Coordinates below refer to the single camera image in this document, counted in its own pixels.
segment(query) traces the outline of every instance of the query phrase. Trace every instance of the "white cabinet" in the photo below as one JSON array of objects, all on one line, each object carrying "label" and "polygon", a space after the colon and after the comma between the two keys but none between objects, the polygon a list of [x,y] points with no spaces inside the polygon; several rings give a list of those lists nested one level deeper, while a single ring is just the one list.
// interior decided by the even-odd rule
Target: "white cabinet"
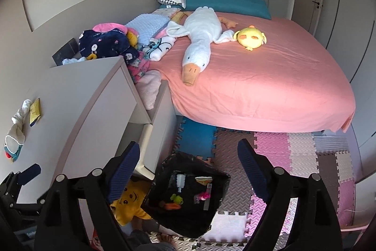
[{"label": "white cabinet", "polygon": [[58,174],[75,178],[104,167],[131,140],[140,142],[138,166],[145,167],[138,171],[149,179],[170,152],[176,116],[168,84],[163,81],[155,108],[148,113],[123,57],[51,68],[36,79],[25,98],[40,98],[42,117],[33,127],[24,125],[26,141],[17,161],[11,164],[0,156],[3,178],[34,163],[42,169],[21,189],[20,203],[35,202]]},{"label": "white cabinet", "polygon": [[176,128],[175,109],[166,80],[162,81],[155,106],[148,113],[151,124],[129,122],[116,155],[120,155],[130,141],[138,142],[140,144],[140,161],[136,166],[136,172],[153,180],[158,163],[171,152]]}]

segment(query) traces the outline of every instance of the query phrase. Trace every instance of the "stuffed animal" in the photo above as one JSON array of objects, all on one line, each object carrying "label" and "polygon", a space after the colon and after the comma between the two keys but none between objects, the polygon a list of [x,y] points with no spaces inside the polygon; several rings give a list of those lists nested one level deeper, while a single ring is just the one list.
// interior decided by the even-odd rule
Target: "stuffed animal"
[{"label": "stuffed animal", "polygon": [[115,219],[121,226],[129,223],[134,216],[141,219],[152,219],[141,209],[141,204],[149,191],[150,185],[149,182],[143,180],[137,182],[129,180],[121,197],[111,204],[110,207]]},{"label": "stuffed animal", "polygon": [[127,38],[129,40],[129,44],[131,46],[133,46],[134,48],[136,48],[136,45],[137,45],[137,42],[138,42],[137,35],[133,34],[131,31],[128,31],[127,32]]},{"label": "stuffed animal", "polygon": [[193,13],[185,12],[189,17],[184,25],[170,21],[166,34],[178,38],[188,36],[191,44],[183,57],[182,79],[186,86],[193,86],[196,78],[207,67],[210,60],[210,43],[235,41],[234,32],[227,30],[222,33],[221,23],[228,28],[235,27],[236,22],[224,17],[218,17],[213,8],[207,6],[197,8]]},{"label": "stuffed animal", "polygon": [[265,34],[259,31],[253,25],[237,31],[234,34],[234,39],[237,39],[242,46],[250,51],[266,43]]}]

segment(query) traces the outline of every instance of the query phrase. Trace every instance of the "yellow tag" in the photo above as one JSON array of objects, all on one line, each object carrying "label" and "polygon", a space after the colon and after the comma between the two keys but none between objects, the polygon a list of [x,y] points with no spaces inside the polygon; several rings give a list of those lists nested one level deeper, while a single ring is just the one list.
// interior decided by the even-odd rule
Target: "yellow tag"
[{"label": "yellow tag", "polygon": [[39,99],[37,99],[30,107],[30,127],[32,127],[40,117]]}]

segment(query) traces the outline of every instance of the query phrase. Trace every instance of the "pink toy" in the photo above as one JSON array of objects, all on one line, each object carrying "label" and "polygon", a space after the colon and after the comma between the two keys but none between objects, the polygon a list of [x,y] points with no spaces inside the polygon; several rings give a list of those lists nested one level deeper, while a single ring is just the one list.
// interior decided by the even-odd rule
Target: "pink toy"
[{"label": "pink toy", "polygon": [[202,192],[197,195],[199,200],[206,200],[210,198],[210,194],[208,192]]}]

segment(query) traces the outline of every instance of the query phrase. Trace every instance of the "pink bed sheet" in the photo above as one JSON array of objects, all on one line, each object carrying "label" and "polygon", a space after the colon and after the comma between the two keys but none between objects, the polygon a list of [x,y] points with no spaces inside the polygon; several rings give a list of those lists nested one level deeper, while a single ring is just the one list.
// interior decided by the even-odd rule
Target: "pink bed sheet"
[{"label": "pink bed sheet", "polygon": [[255,25],[267,44],[248,51],[238,42],[211,45],[211,58],[192,87],[181,80],[187,37],[150,70],[167,79],[184,116],[213,126],[264,132],[346,131],[355,99],[344,73],[316,39],[293,21],[219,13]]}]

